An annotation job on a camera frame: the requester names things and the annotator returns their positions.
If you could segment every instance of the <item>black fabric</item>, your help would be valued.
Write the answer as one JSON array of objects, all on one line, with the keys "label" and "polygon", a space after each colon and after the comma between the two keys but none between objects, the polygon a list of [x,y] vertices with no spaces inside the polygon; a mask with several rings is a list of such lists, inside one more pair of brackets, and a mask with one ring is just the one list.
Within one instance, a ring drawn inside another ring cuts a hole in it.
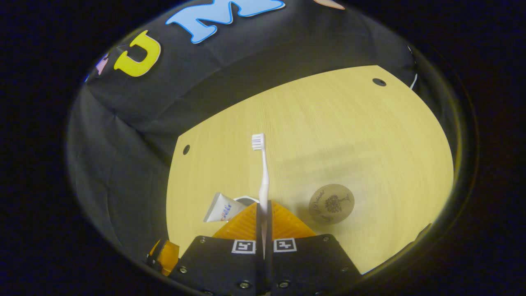
[{"label": "black fabric", "polygon": [[[182,7],[174,8],[111,48],[101,75],[89,74],[68,124],[69,173],[90,220],[133,258],[168,238],[171,156],[177,137],[199,122],[269,88],[340,68],[379,65],[413,82],[407,42],[388,29],[349,8],[285,3],[246,18],[233,5],[233,23],[204,22],[218,31],[199,44],[181,26],[165,25]],[[145,29],[161,45],[157,63],[140,77],[113,70],[123,51],[145,56],[129,47]]]}]

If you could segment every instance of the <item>wooden table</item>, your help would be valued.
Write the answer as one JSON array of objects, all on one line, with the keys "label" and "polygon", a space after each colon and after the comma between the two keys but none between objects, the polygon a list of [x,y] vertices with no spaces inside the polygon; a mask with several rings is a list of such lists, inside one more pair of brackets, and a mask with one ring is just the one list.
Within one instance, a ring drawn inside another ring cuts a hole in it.
[{"label": "wooden table", "polygon": [[[261,152],[250,142],[256,133],[266,137],[269,199],[317,234],[333,234],[362,273],[415,240],[452,188],[446,136],[412,90],[378,66],[325,72],[248,98],[179,137],[166,218],[180,254],[225,223],[203,222],[214,193],[258,197]],[[355,208],[340,223],[319,225],[309,200],[331,183],[353,192]]]}]

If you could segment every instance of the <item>round cork coaster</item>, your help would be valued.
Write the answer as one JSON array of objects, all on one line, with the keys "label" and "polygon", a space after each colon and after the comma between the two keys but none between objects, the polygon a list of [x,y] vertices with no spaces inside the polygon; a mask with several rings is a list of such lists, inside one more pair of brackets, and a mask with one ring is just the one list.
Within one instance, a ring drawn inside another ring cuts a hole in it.
[{"label": "round cork coaster", "polygon": [[334,224],[347,218],[355,207],[352,192],[340,184],[328,184],[310,198],[309,214],[320,224]]}]

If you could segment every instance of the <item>white toothbrush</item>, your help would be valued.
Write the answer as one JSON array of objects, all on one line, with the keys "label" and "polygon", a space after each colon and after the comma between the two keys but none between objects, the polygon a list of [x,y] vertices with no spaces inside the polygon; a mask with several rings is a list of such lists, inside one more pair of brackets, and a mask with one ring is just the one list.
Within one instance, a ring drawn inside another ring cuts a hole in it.
[{"label": "white toothbrush", "polygon": [[252,150],[261,150],[261,156],[263,158],[263,178],[261,179],[261,187],[259,188],[259,204],[261,205],[263,217],[266,218],[268,204],[268,169],[267,155],[265,153],[265,134],[252,135]]}]

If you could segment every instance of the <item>blue letter m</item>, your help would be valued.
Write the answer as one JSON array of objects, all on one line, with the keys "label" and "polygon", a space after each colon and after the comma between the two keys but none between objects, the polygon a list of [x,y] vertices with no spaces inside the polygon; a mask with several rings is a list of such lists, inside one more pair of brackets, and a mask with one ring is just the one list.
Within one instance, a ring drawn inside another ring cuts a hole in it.
[{"label": "blue letter m", "polygon": [[199,43],[217,31],[216,26],[205,26],[199,20],[231,24],[233,20],[232,3],[239,7],[238,15],[243,17],[285,6],[285,3],[279,0],[214,0],[212,4],[186,7],[169,18],[166,24],[177,23],[181,25],[192,35],[191,42]]}]

